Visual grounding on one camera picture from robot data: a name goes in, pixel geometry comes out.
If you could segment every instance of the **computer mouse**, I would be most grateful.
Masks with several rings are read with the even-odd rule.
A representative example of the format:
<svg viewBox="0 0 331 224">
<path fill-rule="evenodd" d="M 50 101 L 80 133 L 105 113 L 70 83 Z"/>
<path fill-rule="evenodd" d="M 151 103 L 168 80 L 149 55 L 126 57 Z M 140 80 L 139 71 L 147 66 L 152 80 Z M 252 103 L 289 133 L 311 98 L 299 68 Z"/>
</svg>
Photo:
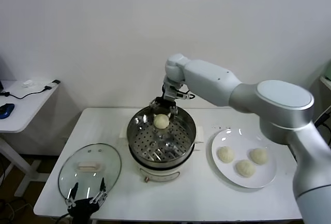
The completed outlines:
<svg viewBox="0 0 331 224">
<path fill-rule="evenodd" d="M 10 116 L 10 113 L 13 111 L 14 108 L 14 103 L 6 103 L 5 105 L 2 105 L 0 107 L 0 119 L 5 119 Z"/>
</svg>

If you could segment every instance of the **cable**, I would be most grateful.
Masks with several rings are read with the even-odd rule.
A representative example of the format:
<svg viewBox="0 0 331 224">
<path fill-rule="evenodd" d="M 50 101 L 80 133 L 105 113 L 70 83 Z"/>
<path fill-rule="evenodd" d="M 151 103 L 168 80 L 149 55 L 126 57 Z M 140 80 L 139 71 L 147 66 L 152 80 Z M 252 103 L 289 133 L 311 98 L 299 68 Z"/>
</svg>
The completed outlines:
<svg viewBox="0 0 331 224">
<path fill-rule="evenodd" d="M 17 96 L 15 96 L 15 95 L 12 95 L 10 92 L 0 92 L 0 96 L 6 96 L 6 97 L 8 97 L 8 96 L 12 96 L 12 97 L 14 97 L 14 98 L 16 98 L 16 99 L 22 100 L 23 98 L 25 98 L 25 97 L 27 97 L 27 96 L 34 95 L 34 94 L 40 94 L 40 93 L 42 93 L 42 92 L 44 92 L 44 91 L 47 91 L 47 90 L 49 90 L 49 89 L 52 89 L 53 87 L 57 86 L 59 83 L 61 83 L 61 81 L 59 81 L 59 80 L 54 80 L 53 82 L 47 84 L 47 85 L 43 88 L 43 90 L 41 90 L 41 91 L 39 91 L 39 92 L 29 93 L 29 94 L 27 94 L 27 95 L 25 95 L 25 96 L 22 96 L 22 97 L 17 97 Z"/>
<path fill-rule="evenodd" d="M 27 94 L 27 95 L 25 95 L 25 96 L 23 96 L 23 97 L 17 97 L 17 96 L 14 96 L 14 95 L 10 94 L 10 93 L 9 93 L 9 96 L 12 96 L 12 97 L 15 97 L 16 99 L 22 100 L 23 98 L 25 98 L 25 97 L 27 97 L 27 96 L 34 95 L 34 94 L 39 94 L 39 93 L 42 93 L 42 92 L 44 92 L 44 91 L 46 91 L 46 90 L 47 90 L 47 89 L 44 88 L 42 91 L 29 93 L 29 94 Z"/>
<path fill-rule="evenodd" d="M 315 124 L 316 127 L 318 127 L 320 125 L 319 122 L 320 122 L 320 119 L 323 115 L 325 115 L 325 114 L 329 115 L 330 114 L 330 113 L 327 113 L 330 109 L 331 109 L 331 105 L 323 113 L 320 114 L 320 116 L 316 119 L 316 121 L 314 121 L 314 124 Z"/>
<path fill-rule="evenodd" d="M 19 207 L 18 209 L 13 208 L 13 206 L 11 205 L 11 203 L 17 202 L 17 201 L 23 201 L 25 204 L 21 207 Z M 6 221 L 6 222 L 0 222 L 1 224 L 11 224 L 13 221 L 19 219 L 20 217 L 22 217 L 22 215 L 24 214 L 24 211 L 26 210 L 26 207 L 29 206 L 32 210 L 33 207 L 31 206 L 31 204 L 27 203 L 26 200 L 24 198 L 16 198 L 10 202 L 6 202 L 3 199 L 0 199 L 0 202 L 2 203 L 2 208 L 0 209 L 0 213 L 3 213 L 5 211 L 5 207 L 9 207 L 11 210 L 11 214 L 8 217 L 5 218 L 1 218 L 0 221 Z M 17 217 L 16 212 L 23 209 L 22 213 Z"/>
<path fill-rule="evenodd" d="M 329 126 L 327 124 L 321 124 L 323 127 L 327 128 L 327 130 L 329 130 L 329 133 L 330 133 L 330 139 L 329 139 L 329 143 L 327 145 L 330 145 L 331 144 L 331 128 L 329 128 Z"/>
<path fill-rule="evenodd" d="M 55 224 L 58 224 L 63 218 L 67 217 L 69 215 L 69 213 L 61 216 L 59 219 L 57 219 L 57 221 L 55 222 Z"/>
</svg>

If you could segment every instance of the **white table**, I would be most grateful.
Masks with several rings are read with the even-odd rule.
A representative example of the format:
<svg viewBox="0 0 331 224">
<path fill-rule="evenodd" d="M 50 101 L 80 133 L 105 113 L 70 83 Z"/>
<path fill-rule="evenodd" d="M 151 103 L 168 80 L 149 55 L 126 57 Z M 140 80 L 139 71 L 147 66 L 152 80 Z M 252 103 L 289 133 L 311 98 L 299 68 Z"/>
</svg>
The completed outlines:
<svg viewBox="0 0 331 224">
<path fill-rule="evenodd" d="M 22 97 L 32 92 L 39 92 L 51 81 L 35 81 L 35 85 L 31 87 L 22 87 L 23 81 L 1 81 L 4 91 Z M 6 103 L 14 103 L 15 108 L 11 115 L 3 120 L 0 120 L 0 133 L 2 132 L 21 132 L 30 123 L 33 117 L 38 113 L 43 104 L 53 94 L 57 86 L 42 92 L 40 94 L 30 95 L 24 99 L 16 99 L 12 96 L 0 96 L 0 106 Z M 15 196 L 23 196 L 26 188 L 31 181 L 46 182 L 49 174 L 37 173 L 36 169 L 40 164 L 40 160 L 35 160 L 32 165 L 29 165 L 11 146 L 3 139 L 0 138 L 0 153 L 3 154 L 11 164 L 7 167 L 5 176 L 8 175 L 13 166 L 18 167 L 24 172 L 25 177 L 21 184 L 18 186 Z"/>
<path fill-rule="evenodd" d="M 286 146 L 266 141 L 277 160 L 275 180 L 262 189 L 246 189 L 224 178 L 210 159 L 211 137 L 220 127 L 258 130 L 258 118 L 231 109 L 187 109 L 204 129 L 204 143 L 187 161 L 186 171 L 171 182 L 144 183 L 119 138 L 123 126 L 138 109 L 85 109 L 64 147 L 34 207 L 34 213 L 57 217 L 67 212 L 58 191 L 58 175 L 65 160 L 92 143 L 113 145 L 121 155 L 122 171 L 101 209 L 99 220 L 145 221 L 255 221 L 301 218 L 292 193 L 296 162 Z"/>
</svg>

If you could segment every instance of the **steamed bun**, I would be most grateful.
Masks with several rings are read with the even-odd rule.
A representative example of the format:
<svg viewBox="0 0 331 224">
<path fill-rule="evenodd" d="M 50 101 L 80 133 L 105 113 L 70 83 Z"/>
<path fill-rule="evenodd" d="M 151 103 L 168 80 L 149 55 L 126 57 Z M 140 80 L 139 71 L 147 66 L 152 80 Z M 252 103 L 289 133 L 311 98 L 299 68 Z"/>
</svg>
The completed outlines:
<svg viewBox="0 0 331 224">
<path fill-rule="evenodd" d="M 234 151 L 229 146 L 221 147 L 217 154 L 218 158 L 224 163 L 231 163 L 234 160 Z"/>
<path fill-rule="evenodd" d="M 268 153 L 264 148 L 256 148 L 249 153 L 250 158 L 258 165 L 264 165 L 268 162 Z"/>
<path fill-rule="evenodd" d="M 169 117 L 165 114 L 158 114 L 154 117 L 154 126 L 159 129 L 165 129 L 169 126 Z"/>
<path fill-rule="evenodd" d="M 251 177 L 255 173 L 255 166 L 247 159 L 236 164 L 236 169 L 241 176 Z"/>
</svg>

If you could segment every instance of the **white robotic arm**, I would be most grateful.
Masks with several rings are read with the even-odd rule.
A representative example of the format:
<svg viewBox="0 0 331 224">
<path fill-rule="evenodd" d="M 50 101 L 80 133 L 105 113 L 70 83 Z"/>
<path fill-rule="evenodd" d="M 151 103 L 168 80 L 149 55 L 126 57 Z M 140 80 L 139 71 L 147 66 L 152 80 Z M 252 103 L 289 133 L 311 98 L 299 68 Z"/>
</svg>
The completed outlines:
<svg viewBox="0 0 331 224">
<path fill-rule="evenodd" d="M 165 68 L 165 100 L 181 98 L 178 90 L 186 84 L 216 106 L 257 114 L 262 133 L 289 145 L 296 156 L 293 191 L 304 222 L 331 222 L 331 150 L 311 122 L 314 98 L 307 90 L 277 80 L 244 84 L 227 69 L 181 54 L 171 56 Z"/>
</svg>

